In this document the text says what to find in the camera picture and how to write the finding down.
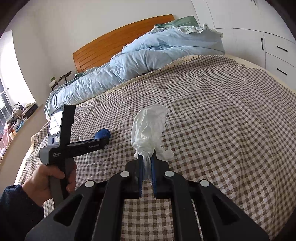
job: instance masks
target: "gingham fabric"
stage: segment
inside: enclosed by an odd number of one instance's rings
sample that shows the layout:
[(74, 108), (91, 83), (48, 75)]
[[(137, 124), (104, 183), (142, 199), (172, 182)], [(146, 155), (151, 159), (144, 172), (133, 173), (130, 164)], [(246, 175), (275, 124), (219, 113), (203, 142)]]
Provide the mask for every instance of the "gingham fabric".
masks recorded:
[[(296, 206), (296, 95), (265, 71), (223, 56), (191, 56), (143, 75), (76, 107), (71, 141), (112, 137), (104, 150), (75, 158), (77, 187), (124, 170), (135, 151), (130, 134), (136, 114), (168, 109), (163, 146), (171, 170), (208, 179), (274, 238)], [(33, 136), (20, 184), (41, 164), (48, 125)], [(45, 214), (53, 209), (44, 204)], [(169, 200), (155, 200), (149, 182), (140, 200), (126, 200), (122, 240), (174, 240)]]

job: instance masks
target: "human hand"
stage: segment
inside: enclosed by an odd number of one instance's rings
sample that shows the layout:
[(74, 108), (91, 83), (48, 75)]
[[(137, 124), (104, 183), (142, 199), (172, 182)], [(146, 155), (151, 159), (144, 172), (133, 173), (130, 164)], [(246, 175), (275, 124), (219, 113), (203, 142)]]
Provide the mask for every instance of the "human hand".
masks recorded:
[[(69, 193), (75, 191), (76, 187), (76, 169), (77, 165), (74, 162), (73, 170), (69, 175), (66, 189)], [(32, 176), (23, 184), (22, 188), (25, 193), (38, 205), (52, 198), (49, 189), (49, 176), (54, 176), (58, 179), (63, 179), (65, 174), (57, 166), (45, 166), (41, 164), (32, 174)]]

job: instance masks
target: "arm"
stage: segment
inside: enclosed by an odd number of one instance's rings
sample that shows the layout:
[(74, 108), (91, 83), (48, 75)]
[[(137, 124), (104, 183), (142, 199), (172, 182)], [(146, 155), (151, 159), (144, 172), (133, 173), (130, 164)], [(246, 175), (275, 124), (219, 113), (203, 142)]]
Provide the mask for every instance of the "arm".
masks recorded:
[[(68, 192), (76, 186), (76, 169), (69, 176)], [(3, 240), (24, 240), (44, 217), (43, 203), (51, 199), (48, 177), (64, 178), (56, 166), (41, 165), (23, 186), (8, 186), (0, 199), (0, 230)]]

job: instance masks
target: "blue comforter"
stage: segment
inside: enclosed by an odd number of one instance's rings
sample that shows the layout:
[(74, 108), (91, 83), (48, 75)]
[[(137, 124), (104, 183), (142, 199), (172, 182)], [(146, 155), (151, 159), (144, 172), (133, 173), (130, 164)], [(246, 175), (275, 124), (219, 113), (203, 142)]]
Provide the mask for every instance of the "blue comforter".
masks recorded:
[(109, 63), (51, 92), (45, 106), (51, 113), (64, 104), (77, 105), (132, 78), (195, 54), (225, 54), (222, 34), (204, 27), (154, 28), (125, 46)]

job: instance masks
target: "device screen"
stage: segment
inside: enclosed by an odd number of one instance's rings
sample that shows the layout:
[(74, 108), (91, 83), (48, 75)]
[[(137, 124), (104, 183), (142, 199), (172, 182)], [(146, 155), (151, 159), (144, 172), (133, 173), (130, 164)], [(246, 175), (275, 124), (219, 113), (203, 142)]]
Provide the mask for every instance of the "device screen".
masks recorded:
[(58, 110), (50, 116), (49, 135), (58, 134), (61, 130), (63, 110)]

